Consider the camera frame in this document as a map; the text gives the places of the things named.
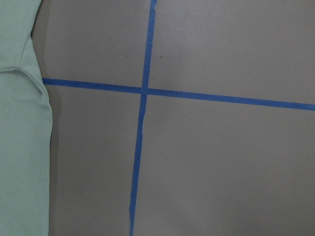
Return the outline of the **olive green long-sleeve shirt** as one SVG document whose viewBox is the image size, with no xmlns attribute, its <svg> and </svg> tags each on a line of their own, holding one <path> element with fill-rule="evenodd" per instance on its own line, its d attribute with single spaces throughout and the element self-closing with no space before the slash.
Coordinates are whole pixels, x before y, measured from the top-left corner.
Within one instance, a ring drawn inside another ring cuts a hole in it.
<svg viewBox="0 0 315 236">
<path fill-rule="evenodd" d="M 52 109 L 31 37 L 38 0 L 0 3 L 0 233 L 49 233 Z"/>
</svg>

